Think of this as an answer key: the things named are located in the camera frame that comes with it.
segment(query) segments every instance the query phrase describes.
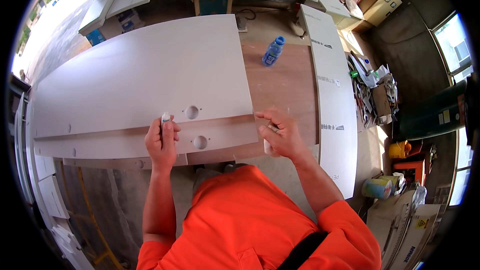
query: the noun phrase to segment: person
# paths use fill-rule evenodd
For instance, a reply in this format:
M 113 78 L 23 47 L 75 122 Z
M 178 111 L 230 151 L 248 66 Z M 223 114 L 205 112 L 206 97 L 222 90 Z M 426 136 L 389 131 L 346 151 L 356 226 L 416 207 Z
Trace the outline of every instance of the person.
M 137 269 L 380 269 L 378 242 L 303 144 L 295 121 L 274 108 L 255 116 L 279 128 L 275 133 L 262 125 L 259 131 L 295 165 L 317 224 L 257 167 L 246 165 L 200 184 L 176 239 L 170 172 L 181 130 L 173 121 L 160 129 L 155 119 L 145 136 L 152 175 Z

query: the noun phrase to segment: plastic bottle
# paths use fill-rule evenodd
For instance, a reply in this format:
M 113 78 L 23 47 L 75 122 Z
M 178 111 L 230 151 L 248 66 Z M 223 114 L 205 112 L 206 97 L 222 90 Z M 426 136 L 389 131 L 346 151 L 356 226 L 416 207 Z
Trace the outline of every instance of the plastic bottle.
M 278 36 L 270 45 L 268 45 L 267 52 L 263 55 L 261 61 L 267 67 L 273 66 L 279 56 L 282 54 L 285 38 Z

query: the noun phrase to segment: small hole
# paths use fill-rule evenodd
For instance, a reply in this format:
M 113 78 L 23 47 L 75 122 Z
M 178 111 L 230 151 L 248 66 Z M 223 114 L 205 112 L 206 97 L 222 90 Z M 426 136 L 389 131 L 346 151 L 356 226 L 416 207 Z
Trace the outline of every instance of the small hole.
M 197 149 L 205 149 L 207 147 L 207 138 L 203 135 L 199 135 L 193 140 L 193 144 Z
M 194 105 L 189 106 L 189 107 L 185 110 L 185 116 L 187 116 L 187 118 L 189 118 L 190 120 L 193 120 L 193 119 L 195 119 L 196 117 L 198 117 L 198 109 L 197 109 L 197 107 L 194 106 Z

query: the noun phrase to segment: paint can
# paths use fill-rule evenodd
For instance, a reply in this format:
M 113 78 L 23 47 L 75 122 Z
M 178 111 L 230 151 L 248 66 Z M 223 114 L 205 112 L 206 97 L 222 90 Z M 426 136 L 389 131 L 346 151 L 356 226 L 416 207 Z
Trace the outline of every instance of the paint can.
M 361 187 L 363 196 L 386 200 L 392 193 L 392 181 L 369 178 Z

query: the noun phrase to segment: warning label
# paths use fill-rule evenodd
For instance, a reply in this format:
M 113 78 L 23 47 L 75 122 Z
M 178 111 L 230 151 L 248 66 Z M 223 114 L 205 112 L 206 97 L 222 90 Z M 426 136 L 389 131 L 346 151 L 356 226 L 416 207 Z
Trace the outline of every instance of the warning label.
M 428 224 L 428 219 L 418 219 L 417 226 L 415 228 L 426 228 Z

